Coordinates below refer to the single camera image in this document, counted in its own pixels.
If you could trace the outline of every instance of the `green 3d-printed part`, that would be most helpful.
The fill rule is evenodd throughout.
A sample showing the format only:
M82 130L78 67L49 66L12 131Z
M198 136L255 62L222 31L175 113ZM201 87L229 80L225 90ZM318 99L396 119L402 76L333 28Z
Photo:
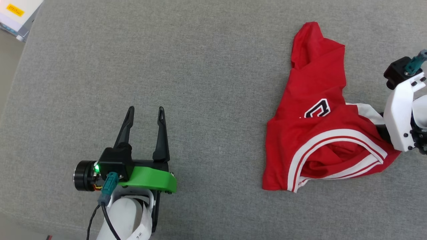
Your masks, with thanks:
M176 178L169 172L150 167L135 167L127 182L119 185L176 193Z

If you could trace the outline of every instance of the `red jersey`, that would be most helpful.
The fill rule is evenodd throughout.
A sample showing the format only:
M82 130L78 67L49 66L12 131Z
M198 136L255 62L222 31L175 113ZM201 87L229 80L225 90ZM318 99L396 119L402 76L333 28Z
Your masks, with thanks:
M310 179L378 173L400 154L378 134L383 119L370 105L345 103L344 48L316 22L295 36L289 81L267 123L263 189L296 192Z

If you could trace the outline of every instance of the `couch cushion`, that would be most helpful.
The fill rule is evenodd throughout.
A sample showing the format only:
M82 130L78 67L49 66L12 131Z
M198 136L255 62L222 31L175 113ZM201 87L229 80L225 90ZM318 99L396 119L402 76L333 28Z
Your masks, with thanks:
M0 211L40 232L84 239L97 193L73 171L112 146L135 106L133 157L150 158L166 112L178 192L153 239L422 239L427 159L383 173L261 189L266 123L307 21L346 45L347 102L384 108L382 74L425 42L425 0L46 0L0 124ZM92 225L95 238L102 224Z

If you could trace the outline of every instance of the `black cable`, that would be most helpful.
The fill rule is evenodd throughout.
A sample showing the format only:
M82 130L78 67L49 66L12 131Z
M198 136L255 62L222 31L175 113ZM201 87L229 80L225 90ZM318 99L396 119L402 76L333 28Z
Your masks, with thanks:
M94 213L92 213L91 216L91 220L89 221L89 226L88 226L88 235L86 237L86 240L89 240L89 233L91 232L91 225L92 225L92 220L95 217L95 214L97 213L98 208L100 207L100 205L98 204L98 206L95 208Z
M110 231L113 233L114 237L116 237L117 240L120 240L119 235L117 235L117 232L116 230L114 230L113 225L111 224L110 218L108 217L107 209L105 208L105 203L102 203L101 208L102 208L102 212L104 213L104 217L108 224L108 227L110 228Z

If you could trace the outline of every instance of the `yellow label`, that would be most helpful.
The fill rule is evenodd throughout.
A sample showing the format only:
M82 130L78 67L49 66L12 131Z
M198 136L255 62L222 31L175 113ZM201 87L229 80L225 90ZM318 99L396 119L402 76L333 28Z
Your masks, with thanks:
M24 11L22 11L21 9L17 8L16 6L9 4L6 8L7 10L15 13L16 15L22 17L22 15L24 15Z

